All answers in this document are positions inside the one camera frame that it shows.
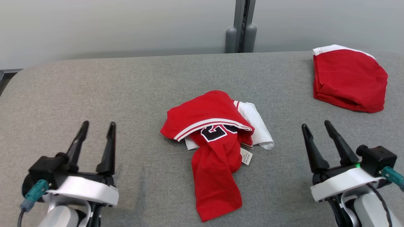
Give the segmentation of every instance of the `teal cable connector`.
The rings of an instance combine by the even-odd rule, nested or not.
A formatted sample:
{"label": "teal cable connector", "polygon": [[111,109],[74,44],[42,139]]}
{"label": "teal cable connector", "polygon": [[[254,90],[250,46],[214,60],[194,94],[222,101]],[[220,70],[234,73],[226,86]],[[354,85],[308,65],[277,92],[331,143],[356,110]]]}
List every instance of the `teal cable connector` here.
{"label": "teal cable connector", "polygon": [[391,181],[391,182],[397,184],[400,187],[401,191],[404,191],[404,177],[401,176],[394,169],[386,166],[381,171],[381,175],[384,178],[386,178],[388,181]]}
{"label": "teal cable connector", "polygon": [[31,190],[25,195],[25,200],[20,205],[21,210],[24,209],[25,212],[29,212],[38,201],[41,196],[43,196],[49,189],[48,182],[46,180],[38,180],[38,182],[31,188]]}

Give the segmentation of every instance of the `gray upholstered table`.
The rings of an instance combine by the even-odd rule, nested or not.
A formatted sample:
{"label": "gray upholstered table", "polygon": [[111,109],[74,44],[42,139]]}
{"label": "gray upholstered table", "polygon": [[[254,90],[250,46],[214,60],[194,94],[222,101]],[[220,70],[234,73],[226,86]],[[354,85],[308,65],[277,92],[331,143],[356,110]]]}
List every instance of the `gray upholstered table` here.
{"label": "gray upholstered table", "polygon": [[[383,145],[404,172],[404,57],[370,51],[389,74],[385,110],[357,113],[313,98],[311,52],[90,59],[48,63],[18,73],[0,97],[0,220],[15,226],[21,183],[42,155],[66,151],[84,120],[90,130],[79,161],[94,171],[110,121],[117,123],[116,208],[104,226],[333,226],[327,203],[310,194],[311,173],[301,124],[332,166],[339,157],[323,121],[330,120],[353,149]],[[274,141],[255,147],[249,166],[234,174],[239,210],[201,223],[195,210],[192,151],[160,133],[170,108],[210,90],[256,105]],[[404,194],[380,190],[404,222]],[[23,219],[36,226],[47,208]]]}

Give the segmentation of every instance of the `white fabric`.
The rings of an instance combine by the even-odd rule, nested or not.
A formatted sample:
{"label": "white fabric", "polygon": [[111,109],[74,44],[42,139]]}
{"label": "white fabric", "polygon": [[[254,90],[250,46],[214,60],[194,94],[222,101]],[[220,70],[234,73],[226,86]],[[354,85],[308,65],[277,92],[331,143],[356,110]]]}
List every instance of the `white fabric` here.
{"label": "white fabric", "polygon": [[352,50],[352,51],[356,51],[356,52],[361,52],[361,53],[364,53],[364,54],[368,55],[369,57],[372,57],[374,60],[376,60],[375,57],[373,57],[372,55],[370,55],[370,54],[368,54],[368,53],[365,53],[365,52],[363,52],[363,51],[355,50],[355,49],[351,49],[351,48],[348,48],[348,47],[344,47],[344,46],[340,46],[340,45],[335,45],[335,44],[334,44],[334,45],[331,45],[331,46],[317,47],[317,48],[313,49],[313,54],[314,54],[315,56],[317,56],[317,55],[319,55],[319,54],[322,54],[322,53],[325,53],[325,52],[329,52],[329,51],[333,51],[333,50]]}
{"label": "white fabric", "polygon": [[198,149],[199,146],[191,139],[190,136],[185,137],[185,145],[187,146],[188,150]]}
{"label": "white fabric", "polygon": [[[262,148],[266,150],[271,150],[275,143],[269,133],[264,121],[259,115],[255,105],[252,103],[243,103],[239,101],[234,101],[234,105],[240,114],[255,128],[255,131],[251,137],[252,144],[259,144]],[[193,150],[199,148],[199,146],[189,137],[185,137],[185,144],[188,150]]]}

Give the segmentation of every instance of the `black and white number print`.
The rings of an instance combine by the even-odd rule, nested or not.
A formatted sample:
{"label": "black and white number print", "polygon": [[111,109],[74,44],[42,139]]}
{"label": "black and white number print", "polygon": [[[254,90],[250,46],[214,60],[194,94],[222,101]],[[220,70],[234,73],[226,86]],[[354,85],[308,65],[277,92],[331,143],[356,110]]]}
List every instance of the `black and white number print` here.
{"label": "black and white number print", "polygon": [[201,135],[208,142],[225,137],[227,133],[236,134],[237,127],[231,125],[212,125],[201,130]]}

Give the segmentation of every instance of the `white tag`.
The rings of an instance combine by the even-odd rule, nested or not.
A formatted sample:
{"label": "white tag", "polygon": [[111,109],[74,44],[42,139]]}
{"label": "white tag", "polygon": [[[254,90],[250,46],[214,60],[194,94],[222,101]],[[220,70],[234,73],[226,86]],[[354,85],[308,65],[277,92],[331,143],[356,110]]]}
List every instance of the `white tag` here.
{"label": "white tag", "polygon": [[250,164],[251,157],[253,156],[253,154],[247,150],[244,150],[243,148],[241,148],[240,154],[242,156],[241,162],[248,166]]}

